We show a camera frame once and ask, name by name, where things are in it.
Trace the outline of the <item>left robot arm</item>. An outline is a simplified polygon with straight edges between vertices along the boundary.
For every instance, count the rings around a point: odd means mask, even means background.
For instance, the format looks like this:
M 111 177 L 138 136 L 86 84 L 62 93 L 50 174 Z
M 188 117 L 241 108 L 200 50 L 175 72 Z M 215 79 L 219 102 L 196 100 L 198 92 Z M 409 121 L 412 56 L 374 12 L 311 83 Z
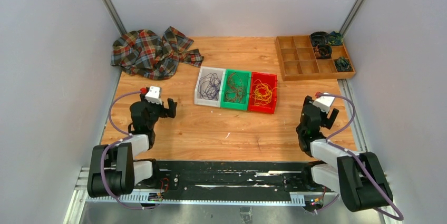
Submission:
M 139 182 L 149 189 L 160 185 L 162 176 L 156 171 L 156 161 L 137 161 L 136 157 L 154 146 L 156 122 L 160 118 L 175 118 L 178 104 L 173 99 L 167 102 L 167 108 L 146 99 L 133 103 L 129 134 L 115 143 L 93 148 L 87 183 L 90 197 L 130 194 Z

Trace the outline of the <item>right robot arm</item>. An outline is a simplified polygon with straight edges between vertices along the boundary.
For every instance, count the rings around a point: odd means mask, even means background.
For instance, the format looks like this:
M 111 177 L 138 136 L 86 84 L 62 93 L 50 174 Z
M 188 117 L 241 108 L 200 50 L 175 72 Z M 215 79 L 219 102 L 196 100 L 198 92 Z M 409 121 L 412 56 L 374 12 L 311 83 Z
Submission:
M 331 109 L 336 97 L 317 93 L 303 101 L 296 128 L 298 143 L 315 161 L 304 167 L 302 185 L 309 191 L 319 186 L 331 189 L 351 212 L 389 206 L 393 195 L 377 155 L 351 151 L 321 132 L 322 128 L 331 129 L 337 118 L 338 109 Z

